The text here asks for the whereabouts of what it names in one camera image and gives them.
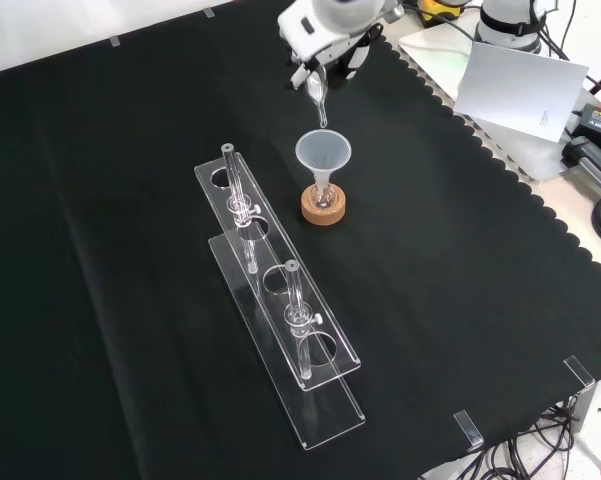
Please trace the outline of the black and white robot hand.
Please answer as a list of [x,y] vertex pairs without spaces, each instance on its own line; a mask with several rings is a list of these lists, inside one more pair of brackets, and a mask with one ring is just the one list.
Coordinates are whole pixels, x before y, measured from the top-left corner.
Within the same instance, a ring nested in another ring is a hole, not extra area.
[[397,1],[295,1],[277,19],[279,34],[297,70],[288,86],[298,90],[310,75],[324,69],[326,82],[337,89],[365,62],[371,43],[382,33]]

